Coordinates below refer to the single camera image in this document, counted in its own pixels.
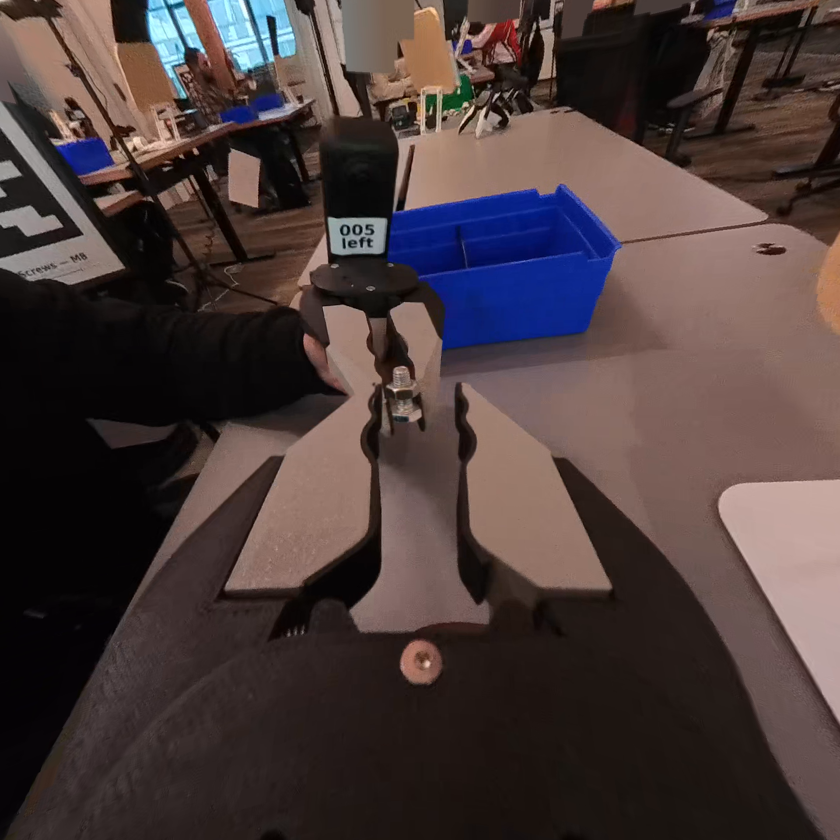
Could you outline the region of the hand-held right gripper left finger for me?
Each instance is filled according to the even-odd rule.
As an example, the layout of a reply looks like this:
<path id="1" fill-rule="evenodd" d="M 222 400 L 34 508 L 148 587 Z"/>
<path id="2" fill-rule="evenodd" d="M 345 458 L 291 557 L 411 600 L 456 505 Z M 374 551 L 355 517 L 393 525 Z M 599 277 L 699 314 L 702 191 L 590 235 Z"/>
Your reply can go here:
<path id="1" fill-rule="evenodd" d="M 224 592 L 355 606 L 382 567 L 382 388 L 347 398 L 282 456 Z"/>

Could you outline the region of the small blue background bin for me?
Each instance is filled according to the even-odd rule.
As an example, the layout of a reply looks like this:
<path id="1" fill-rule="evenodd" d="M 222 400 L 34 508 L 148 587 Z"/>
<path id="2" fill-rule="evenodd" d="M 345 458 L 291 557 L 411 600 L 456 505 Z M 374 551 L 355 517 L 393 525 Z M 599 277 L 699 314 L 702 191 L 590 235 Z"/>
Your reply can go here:
<path id="1" fill-rule="evenodd" d="M 56 150 L 78 176 L 113 165 L 110 148 L 101 138 L 54 143 Z"/>

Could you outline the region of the person's left hand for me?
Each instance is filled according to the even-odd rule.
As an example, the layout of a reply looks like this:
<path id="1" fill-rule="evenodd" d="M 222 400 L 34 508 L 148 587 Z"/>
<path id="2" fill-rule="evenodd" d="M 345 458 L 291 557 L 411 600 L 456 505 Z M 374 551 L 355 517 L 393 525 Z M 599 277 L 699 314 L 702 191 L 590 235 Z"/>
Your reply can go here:
<path id="1" fill-rule="evenodd" d="M 342 382 L 330 368 L 327 350 L 318 339 L 305 332 L 302 336 L 302 347 L 321 382 L 332 392 L 346 396 L 347 392 Z"/>

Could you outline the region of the black white marker sign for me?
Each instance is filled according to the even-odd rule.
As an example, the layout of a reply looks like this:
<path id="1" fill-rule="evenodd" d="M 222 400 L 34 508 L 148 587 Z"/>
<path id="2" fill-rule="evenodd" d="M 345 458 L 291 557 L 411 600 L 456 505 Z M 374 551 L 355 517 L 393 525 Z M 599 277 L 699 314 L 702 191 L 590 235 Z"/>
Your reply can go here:
<path id="1" fill-rule="evenodd" d="M 124 249 L 50 139 L 1 104 L 1 268 L 89 288 L 126 277 Z"/>

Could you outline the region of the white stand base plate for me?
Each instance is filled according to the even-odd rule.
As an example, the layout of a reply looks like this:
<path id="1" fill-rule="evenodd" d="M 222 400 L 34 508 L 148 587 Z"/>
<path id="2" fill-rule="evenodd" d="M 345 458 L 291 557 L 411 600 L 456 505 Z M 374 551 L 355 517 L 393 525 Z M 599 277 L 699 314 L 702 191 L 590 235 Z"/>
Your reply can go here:
<path id="1" fill-rule="evenodd" d="M 827 707 L 839 719 L 839 480 L 724 490 L 724 528 Z"/>

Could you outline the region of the small white panel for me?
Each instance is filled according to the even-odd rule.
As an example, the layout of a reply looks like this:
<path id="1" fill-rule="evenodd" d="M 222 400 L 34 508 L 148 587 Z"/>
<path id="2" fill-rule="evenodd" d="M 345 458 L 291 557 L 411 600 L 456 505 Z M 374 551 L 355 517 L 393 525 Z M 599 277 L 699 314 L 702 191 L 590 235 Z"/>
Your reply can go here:
<path id="1" fill-rule="evenodd" d="M 227 158 L 227 196 L 232 204 L 259 207 L 261 160 L 232 149 Z"/>

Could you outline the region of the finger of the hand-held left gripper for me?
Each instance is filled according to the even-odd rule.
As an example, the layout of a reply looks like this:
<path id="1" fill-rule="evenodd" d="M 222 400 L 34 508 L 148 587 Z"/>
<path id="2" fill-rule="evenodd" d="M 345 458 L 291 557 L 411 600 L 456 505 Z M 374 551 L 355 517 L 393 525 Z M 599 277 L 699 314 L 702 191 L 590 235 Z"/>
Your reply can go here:
<path id="1" fill-rule="evenodd" d="M 365 401 L 377 396 L 374 405 L 380 412 L 381 435 L 392 436 L 393 422 L 383 393 L 382 374 L 376 367 L 369 319 L 362 310 L 335 305 L 325 307 L 324 321 L 331 373 L 346 396 Z"/>
<path id="2" fill-rule="evenodd" d="M 395 333 L 402 340 L 413 379 L 424 430 L 434 425 L 438 413 L 440 365 L 443 340 L 438 335 L 433 316 L 423 302 L 407 301 L 390 312 Z"/>

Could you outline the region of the blue plastic bin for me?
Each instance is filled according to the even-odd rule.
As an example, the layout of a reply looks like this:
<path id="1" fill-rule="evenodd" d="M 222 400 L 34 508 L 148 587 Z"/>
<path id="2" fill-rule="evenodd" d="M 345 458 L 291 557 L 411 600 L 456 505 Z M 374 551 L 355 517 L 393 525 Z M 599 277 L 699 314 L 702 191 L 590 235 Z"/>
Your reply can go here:
<path id="1" fill-rule="evenodd" d="M 457 271 L 455 226 L 470 268 Z M 445 350 L 584 333 L 621 244 L 566 185 L 397 212 L 388 255 L 444 304 Z"/>

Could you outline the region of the silver hex bolt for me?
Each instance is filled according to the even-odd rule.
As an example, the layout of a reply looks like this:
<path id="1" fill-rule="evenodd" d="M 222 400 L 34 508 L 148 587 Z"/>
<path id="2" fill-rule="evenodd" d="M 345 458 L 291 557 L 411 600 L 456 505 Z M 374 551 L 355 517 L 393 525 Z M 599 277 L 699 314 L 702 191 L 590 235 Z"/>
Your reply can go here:
<path id="1" fill-rule="evenodd" d="M 416 382 L 412 377 L 409 368 L 405 365 L 397 365 L 393 368 L 392 379 L 388 383 L 393 383 L 395 385 L 407 385 L 411 381 Z M 417 423 L 423 416 L 420 395 L 414 402 L 392 402 L 385 394 L 385 401 L 388 413 L 394 424 Z"/>

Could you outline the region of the black white tool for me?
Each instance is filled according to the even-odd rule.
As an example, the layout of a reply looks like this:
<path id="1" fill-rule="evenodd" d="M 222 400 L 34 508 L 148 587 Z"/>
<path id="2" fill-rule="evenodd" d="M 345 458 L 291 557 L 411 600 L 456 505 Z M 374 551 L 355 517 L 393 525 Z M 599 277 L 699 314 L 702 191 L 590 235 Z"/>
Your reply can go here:
<path id="1" fill-rule="evenodd" d="M 460 118 L 457 134 L 474 130 L 477 140 L 495 131 L 505 130 L 513 116 L 532 111 L 529 95 L 518 88 L 494 85 L 478 95 Z"/>

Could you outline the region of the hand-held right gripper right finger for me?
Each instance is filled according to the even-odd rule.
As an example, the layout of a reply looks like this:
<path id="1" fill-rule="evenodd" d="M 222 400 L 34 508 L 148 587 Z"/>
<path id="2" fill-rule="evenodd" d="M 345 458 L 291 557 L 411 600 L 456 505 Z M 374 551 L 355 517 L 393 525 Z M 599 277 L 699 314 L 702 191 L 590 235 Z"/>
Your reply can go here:
<path id="1" fill-rule="evenodd" d="M 600 599 L 613 585 L 551 451 L 471 385 L 455 388 L 458 574 L 475 603 Z"/>

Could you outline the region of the black tripod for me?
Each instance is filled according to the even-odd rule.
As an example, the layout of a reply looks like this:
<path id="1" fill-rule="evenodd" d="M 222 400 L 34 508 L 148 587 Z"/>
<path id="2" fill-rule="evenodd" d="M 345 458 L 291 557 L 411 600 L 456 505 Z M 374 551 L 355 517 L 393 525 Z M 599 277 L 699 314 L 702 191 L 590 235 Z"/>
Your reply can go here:
<path id="1" fill-rule="evenodd" d="M 191 267 L 195 288 L 194 293 L 192 294 L 192 310 L 196 311 L 200 309 L 203 305 L 203 299 L 205 297 L 208 298 L 206 302 L 207 305 L 213 308 L 216 307 L 216 302 L 218 299 L 214 299 L 211 294 L 211 289 L 213 288 L 223 290 L 224 292 L 232 292 L 235 294 L 239 294 L 240 296 L 245 298 L 251 298 L 260 302 L 264 302 L 270 307 L 276 307 L 276 301 L 264 296 L 260 296 L 254 292 L 242 290 L 242 288 L 239 286 L 233 286 L 229 280 L 224 280 L 217 273 L 215 273 L 207 263 L 202 262 L 197 257 L 195 257 L 193 251 L 187 244 L 181 232 L 175 226 L 167 209 L 165 209 L 161 203 L 161 188 L 156 182 L 150 180 L 150 177 L 147 175 L 146 170 L 143 168 L 142 164 L 137 160 L 129 146 L 126 144 L 126 141 L 124 139 L 124 133 L 120 129 L 118 129 L 117 123 L 115 123 L 111 119 L 110 113 L 107 110 L 104 100 L 102 100 L 99 97 L 97 89 L 89 79 L 87 72 L 84 70 L 83 66 L 70 49 L 64 36 L 60 33 L 60 29 L 56 23 L 57 18 L 61 16 L 60 4 L 58 2 L 2 2 L 2 14 L 4 14 L 9 19 L 15 21 L 30 18 L 40 18 L 45 22 L 45 25 L 49 28 L 49 31 L 54 36 L 59 47 L 62 49 L 62 51 L 68 58 L 71 71 L 77 74 L 80 82 L 82 83 L 82 86 L 87 90 L 88 95 L 94 101 L 97 109 L 100 111 L 102 118 L 110 128 L 112 136 L 117 141 L 120 150 L 126 158 L 126 163 L 128 165 L 129 171 L 131 172 L 133 179 L 140 184 L 140 194 L 143 198 L 151 200 L 151 203 L 158 208 L 159 213 L 163 216 L 163 219 L 166 222 L 171 236 L 181 248 L 188 265 Z"/>

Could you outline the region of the person's left forearm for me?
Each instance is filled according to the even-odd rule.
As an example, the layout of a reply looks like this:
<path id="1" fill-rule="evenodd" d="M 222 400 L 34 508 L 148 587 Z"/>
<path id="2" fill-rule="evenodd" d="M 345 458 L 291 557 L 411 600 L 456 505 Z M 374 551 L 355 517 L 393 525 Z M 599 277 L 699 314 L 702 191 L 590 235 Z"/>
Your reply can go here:
<path id="1" fill-rule="evenodd" d="M 2 408 L 163 426 L 338 395 L 309 363 L 304 333 L 293 308 L 192 313 L 93 301 L 59 282 L 2 270 Z"/>

